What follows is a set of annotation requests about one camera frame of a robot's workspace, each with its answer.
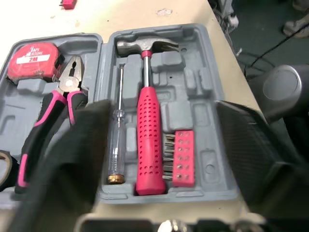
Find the table surface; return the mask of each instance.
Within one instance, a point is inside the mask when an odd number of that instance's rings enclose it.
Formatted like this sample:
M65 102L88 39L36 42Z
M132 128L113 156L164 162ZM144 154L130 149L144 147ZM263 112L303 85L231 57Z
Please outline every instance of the table surface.
M201 23L210 35L225 99L259 110L236 58L206 0L78 0L75 9L70 11L62 9L59 2L60 0L1 2L0 63L5 61L12 45L23 39L85 32L99 34L106 43L110 35L118 30ZM0 211L0 224L7 223L12 213L7 210ZM219 218L227 222L239 217L256 220L260 218L248 213L241 198L235 201L211 203L140 205L100 203L90 216L148 218L154 222L169 218L178 218L186 222L195 222L199 218Z

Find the gray plastic case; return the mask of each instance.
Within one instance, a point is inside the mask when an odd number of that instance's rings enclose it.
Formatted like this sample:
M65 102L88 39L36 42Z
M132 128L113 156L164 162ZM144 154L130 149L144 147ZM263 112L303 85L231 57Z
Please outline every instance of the gray plastic case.
M118 40L133 41L139 36L157 35L179 43L179 52L155 53L151 58L153 86L161 105L162 144L165 135L176 130L195 132L194 188L173 188L162 195L137 196L137 102L142 88L143 63L140 55L120 58ZM95 100L111 99L115 104L119 66L124 64L123 102L126 112L126 182L107 185L104 162L100 198L106 203L162 203L231 200L238 189L227 164L214 100L223 100L223 89L211 42L204 26L188 24L127 30L114 33L105 50L103 78L99 78Z
M155 53L151 58L152 84L161 105L162 143L165 135L176 130L195 132L194 188L173 188L163 195L136 196L137 175L136 107L142 88L143 62L140 55L119 57L118 40L157 35L179 43L178 52ZM107 44L97 34L73 34L25 40L16 43L0 73L0 149L17 160L23 143L38 117L44 95L57 87L40 79L23 80L17 86L6 80L8 62L21 46L34 42L52 42L64 55L65 67L72 55L81 55L85 72L82 88L88 102L110 99L117 102L119 65L124 64L123 103L126 112L126 182L107 185L107 160L104 162L102 185L98 198L106 203L161 203L233 200L239 191L227 164L214 100L224 99L217 65L208 33L202 25L187 24L114 33ZM69 128L66 120L50 146ZM0 192L0 208L12 208L14 188Z
M97 34L81 33L23 40L13 45L0 72L0 147L18 161L24 141L39 115L44 95L57 88L57 83L47 83L41 79L21 80L18 85L6 79L8 64L13 54L26 44L38 42L51 42L58 47L65 57L61 69L64 69L72 55L81 55L86 67L82 87L90 99L94 97L98 73L101 70L103 41ZM66 120L51 144L69 127L70 123ZM16 202L11 199L13 193L14 188L0 192L0 209L12 208L15 205Z

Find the pink handled pliers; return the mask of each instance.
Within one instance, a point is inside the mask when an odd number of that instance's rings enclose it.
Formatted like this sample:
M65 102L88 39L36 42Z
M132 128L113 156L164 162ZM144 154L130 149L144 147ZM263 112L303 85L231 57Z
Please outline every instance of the pink handled pliers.
M42 154L44 140L67 106L71 125L76 120L76 110L84 108L88 97L81 91L84 65L80 56L68 62L56 90L47 94L42 101L39 117L22 148L15 193L24 193Z

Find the tape measure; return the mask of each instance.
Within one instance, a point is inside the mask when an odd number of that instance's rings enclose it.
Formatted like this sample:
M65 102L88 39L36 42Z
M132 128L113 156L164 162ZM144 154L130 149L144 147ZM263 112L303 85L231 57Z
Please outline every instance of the tape measure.
M0 150L1 172L0 172L0 192L8 187L15 186L19 165L7 151Z
M14 84L22 79L56 81L63 61L63 55L53 43L30 43L11 58L7 78Z

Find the bit holder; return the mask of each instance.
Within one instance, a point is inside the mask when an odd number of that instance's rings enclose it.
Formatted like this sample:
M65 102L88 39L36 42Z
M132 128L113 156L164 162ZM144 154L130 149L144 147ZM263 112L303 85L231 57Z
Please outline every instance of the bit holder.
M165 146L174 147L165 152L174 153L174 159L164 158L163 161L173 161L172 176L164 172L163 178L172 180L174 187L194 187L194 132L192 130L179 130L173 134L166 135L168 141Z

